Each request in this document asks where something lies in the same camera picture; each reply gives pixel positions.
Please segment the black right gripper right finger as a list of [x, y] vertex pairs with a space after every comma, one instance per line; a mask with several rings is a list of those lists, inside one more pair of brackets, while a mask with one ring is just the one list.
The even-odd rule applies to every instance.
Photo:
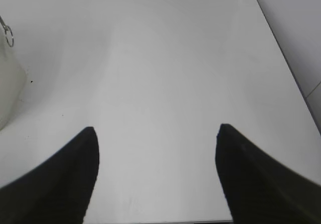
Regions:
[[230, 124], [215, 165], [233, 223], [320, 223], [320, 185], [266, 154]]

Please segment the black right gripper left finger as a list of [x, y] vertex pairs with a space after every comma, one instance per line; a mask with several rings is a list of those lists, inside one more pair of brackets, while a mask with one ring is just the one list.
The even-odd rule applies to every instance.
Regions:
[[1, 188], [1, 223], [83, 223], [99, 170], [93, 127]]

